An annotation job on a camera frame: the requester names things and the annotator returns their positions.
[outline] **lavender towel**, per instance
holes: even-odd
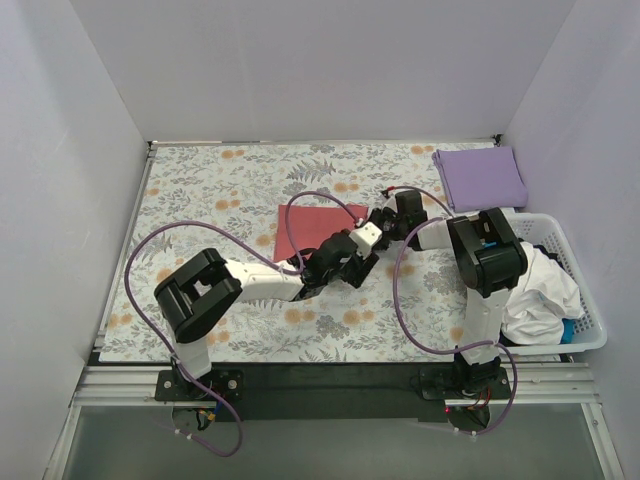
[[[527,187],[522,183],[511,147],[436,150],[433,160],[449,206],[456,212],[527,204]]]

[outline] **plastic basket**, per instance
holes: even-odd
[[[573,341],[570,344],[510,347],[509,350],[518,355],[550,355],[584,352],[602,347],[607,341],[607,332],[576,257],[558,222],[553,217],[540,213],[515,213],[506,215],[506,218],[516,236],[534,245],[544,245],[549,252],[558,254],[566,272],[580,287],[582,308],[586,312],[574,322]]]

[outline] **floral tablecloth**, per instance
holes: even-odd
[[[491,143],[246,145],[161,147],[151,168],[129,251],[169,222],[210,222],[273,255],[278,205],[303,190],[330,192],[369,207],[384,202],[390,185],[416,185],[445,199],[431,159],[434,149],[489,148]],[[333,206],[324,198],[300,205]],[[442,212],[430,199],[429,216]],[[152,241],[134,264],[132,288],[142,308],[167,332],[153,297],[155,286],[205,247],[228,259],[254,261],[214,232],[184,227]],[[397,247],[383,252],[358,290],[335,282],[297,303],[238,303],[207,335],[212,361],[393,362],[450,361],[416,349],[397,324],[391,276]],[[409,328],[434,348],[462,335],[465,291],[453,255],[406,254],[400,294]],[[166,361],[167,350],[131,307],[120,279],[101,361]]]

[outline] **white enclosure wall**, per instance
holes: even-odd
[[[41,478],[146,145],[68,0],[0,2],[0,477]]]
[[[628,478],[640,478],[640,4],[578,0],[511,122],[529,209],[557,217],[606,321],[587,356]]]
[[[146,140],[488,137],[575,0],[72,0]]]

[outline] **orange flower pattern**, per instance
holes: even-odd
[[[415,184],[438,198],[444,189],[431,155],[435,149],[487,148],[489,143],[368,145],[246,145],[160,147],[142,200],[133,238],[163,223],[194,219],[214,223],[271,257],[278,205],[304,190],[332,193],[347,203],[379,206],[379,191]],[[303,205],[332,206],[323,198]],[[424,199],[430,217],[438,205]],[[220,235],[178,228],[152,241],[134,265],[132,288],[158,326],[167,325],[153,296],[167,278],[206,247],[225,258],[256,261]],[[206,336],[212,361],[388,362],[449,361],[422,355],[398,326],[391,301],[392,254],[357,290],[336,282],[317,298],[287,303],[234,304]],[[403,312],[413,334],[433,348],[451,348],[462,336],[464,288],[451,254],[409,250],[400,265]],[[102,361],[166,361],[167,351],[130,305],[120,278],[107,322]]]

